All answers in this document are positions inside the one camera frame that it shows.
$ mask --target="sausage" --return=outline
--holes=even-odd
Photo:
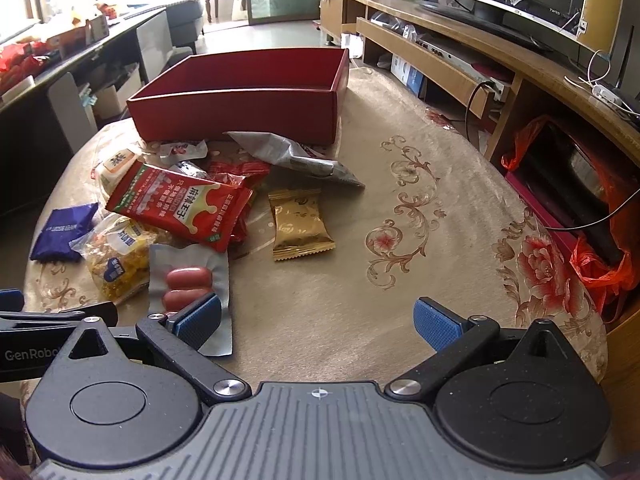
[[[191,288],[190,290],[169,290],[162,297],[162,304],[165,310],[177,312],[210,292],[213,292],[211,287]]]
[[[207,288],[213,283],[213,276],[207,267],[184,267],[167,273],[164,279],[169,289]]]

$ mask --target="blue snack packet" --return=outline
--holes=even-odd
[[[54,209],[38,235],[31,260],[38,262],[79,262],[82,258],[69,247],[69,242],[87,234],[98,203]]]

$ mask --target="red snacks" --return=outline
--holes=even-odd
[[[261,160],[251,160],[242,162],[234,166],[227,162],[212,162],[209,166],[209,176],[216,182],[229,184],[230,186],[241,186],[247,189],[257,189],[265,177],[271,171],[271,164]],[[251,209],[251,201],[247,203],[240,213],[238,223],[231,233],[232,242],[242,242],[247,236],[246,217]]]
[[[111,193],[106,208],[223,253],[251,195],[244,187],[136,161]]]
[[[170,270],[164,279],[169,289],[211,287],[213,275],[207,267],[185,267]]]
[[[177,312],[189,304],[213,292],[212,288],[190,288],[189,290],[169,290],[162,297],[162,304],[169,312]]]

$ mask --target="power strip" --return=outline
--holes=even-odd
[[[599,99],[604,104],[609,106],[609,108],[616,108],[622,106],[622,99],[615,95],[611,90],[606,88],[603,85],[596,85],[591,89],[591,93],[596,99]]]

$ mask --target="snack package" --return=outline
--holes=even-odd
[[[194,242],[226,251],[250,189],[163,170],[136,161],[106,208]]]
[[[168,296],[175,297],[177,293],[190,292],[193,294],[191,301],[194,301],[203,295],[200,293],[203,290],[213,290],[222,304],[222,319],[218,329],[198,351],[207,357],[230,355],[233,344],[229,314],[229,262],[226,253],[217,253],[199,244],[183,249],[155,244],[150,248],[149,258],[149,314],[166,312],[163,300],[168,303]]]
[[[203,178],[205,180],[209,180],[209,175],[206,171],[201,170],[197,167],[193,162],[188,160],[183,160],[174,164],[169,168],[169,171],[175,171],[175,173],[182,173],[189,176],[194,176],[195,178]]]
[[[142,150],[132,145],[112,153],[95,167],[94,175],[106,198],[116,189],[122,177],[141,154]]]
[[[294,140],[264,132],[229,132],[228,134],[250,155],[274,166],[300,171],[314,178],[365,187],[337,160],[330,160]]]
[[[192,158],[205,158],[209,153],[207,141],[201,140],[198,144],[190,142],[168,142],[161,144],[158,149],[160,162],[168,166],[173,166],[182,160]]]
[[[69,242],[84,236],[92,227],[98,203],[54,209],[31,250],[31,260],[38,262],[79,262],[82,256]]]
[[[276,223],[273,259],[288,260],[335,249],[320,218],[319,189],[283,190],[269,193]]]
[[[246,187],[254,191],[260,186],[270,171],[271,164],[267,164],[261,160],[243,162],[235,166],[227,162],[212,162],[209,165],[209,177],[213,181],[232,186]],[[234,243],[244,241],[248,234],[246,217],[249,214],[254,197],[255,195],[253,195],[246,206],[244,206],[244,209],[238,217],[238,223],[236,223],[231,232],[231,241]]]
[[[111,213],[69,246],[82,254],[95,286],[120,303],[149,281],[149,247],[168,243],[166,231]]]

